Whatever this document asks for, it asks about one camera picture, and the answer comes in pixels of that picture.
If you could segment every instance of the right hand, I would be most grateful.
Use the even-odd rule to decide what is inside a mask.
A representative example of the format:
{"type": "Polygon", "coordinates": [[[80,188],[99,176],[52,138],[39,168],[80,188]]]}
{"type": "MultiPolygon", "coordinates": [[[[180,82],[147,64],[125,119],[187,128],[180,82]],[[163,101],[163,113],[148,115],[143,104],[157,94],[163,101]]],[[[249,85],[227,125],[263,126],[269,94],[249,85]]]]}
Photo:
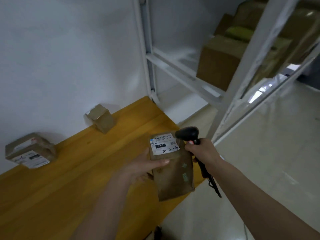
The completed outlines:
{"type": "Polygon", "coordinates": [[[211,140],[206,138],[200,139],[200,145],[186,143],[185,149],[194,154],[206,166],[214,166],[218,160],[221,160],[219,153],[212,144],[211,140]]]}

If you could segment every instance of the white label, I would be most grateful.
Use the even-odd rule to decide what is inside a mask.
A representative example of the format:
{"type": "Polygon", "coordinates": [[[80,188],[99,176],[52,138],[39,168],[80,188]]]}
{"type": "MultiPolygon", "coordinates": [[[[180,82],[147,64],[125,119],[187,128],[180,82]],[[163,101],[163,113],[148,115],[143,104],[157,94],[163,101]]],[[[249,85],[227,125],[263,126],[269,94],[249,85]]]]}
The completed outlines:
{"type": "Polygon", "coordinates": [[[13,159],[11,159],[11,161],[18,164],[23,164],[28,168],[38,168],[50,162],[35,151],[28,151],[26,153],[23,153],[20,156],[14,157],[13,159]]]}
{"type": "Polygon", "coordinates": [[[23,149],[23,148],[25,148],[25,147],[27,147],[29,145],[35,144],[35,143],[37,143],[37,139],[36,138],[31,138],[31,139],[29,139],[29,140],[27,140],[25,142],[22,142],[20,145],[17,145],[13,150],[14,151],[18,151],[20,149],[23,149]]]}
{"type": "Polygon", "coordinates": [[[159,135],[150,139],[150,144],[154,155],[161,155],[180,150],[176,139],[171,133],[159,135]]]}

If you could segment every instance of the barcode scanner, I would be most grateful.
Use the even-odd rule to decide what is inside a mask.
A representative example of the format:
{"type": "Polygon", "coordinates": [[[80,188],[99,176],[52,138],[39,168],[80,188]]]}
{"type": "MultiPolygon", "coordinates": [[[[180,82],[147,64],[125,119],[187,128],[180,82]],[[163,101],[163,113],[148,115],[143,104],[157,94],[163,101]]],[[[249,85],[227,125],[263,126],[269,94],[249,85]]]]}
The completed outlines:
{"type": "MultiPolygon", "coordinates": [[[[199,130],[197,127],[194,126],[190,126],[190,127],[185,127],[182,128],[180,130],[177,130],[176,133],[174,134],[176,138],[180,139],[180,140],[184,140],[184,141],[192,141],[193,144],[195,145],[200,145],[200,140],[198,139],[199,136],[199,130]]],[[[202,163],[201,161],[199,161],[198,158],[195,157],[195,160],[198,162],[199,167],[201,169],[201,174],[202,177],[204,179],[208,179],[209,181],[209,186],[214,188],[214,190],[216,191],[216,193],[218,194],[218,196],[220,198],[222,198],[218,187],[214,181],[214,178],[212,177],[212,175],[210,173],[208,173],[206,166],[204,165],[204,163],[202,163]]]]}

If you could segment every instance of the white wall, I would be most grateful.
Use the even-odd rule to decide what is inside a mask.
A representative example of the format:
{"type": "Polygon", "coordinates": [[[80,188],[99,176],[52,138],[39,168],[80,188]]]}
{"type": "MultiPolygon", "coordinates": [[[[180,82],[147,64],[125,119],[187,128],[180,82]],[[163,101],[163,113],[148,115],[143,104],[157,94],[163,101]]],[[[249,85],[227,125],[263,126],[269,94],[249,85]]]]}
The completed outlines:
{"type": "Polygon", "coordinates": [[[58,143],[147,95],[132,0],[0,0],[0,173],[7,143],[58,143]]]}

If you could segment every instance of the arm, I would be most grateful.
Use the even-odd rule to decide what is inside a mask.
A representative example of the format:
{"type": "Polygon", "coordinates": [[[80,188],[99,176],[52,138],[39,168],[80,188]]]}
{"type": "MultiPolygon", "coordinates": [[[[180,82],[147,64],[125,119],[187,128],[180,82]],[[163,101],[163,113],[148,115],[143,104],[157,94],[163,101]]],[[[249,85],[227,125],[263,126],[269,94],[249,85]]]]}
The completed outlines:
{"type": "Polygon", "coordinates": [[[78,226],[71,237],[72,240],[113,240],[116,238],[118,223],[131,183],[146,175],[151,169],[169,163],[168,159],[148,160],[147,155],[148,150],[145,150],[110,178],[94,209],[78,226]]]}
{"type": "Polygon", "coordinates": [[[320,239],[316,230],[222,160],[210,140],[185,149],[205,164],[255,239],[320,239]]]}

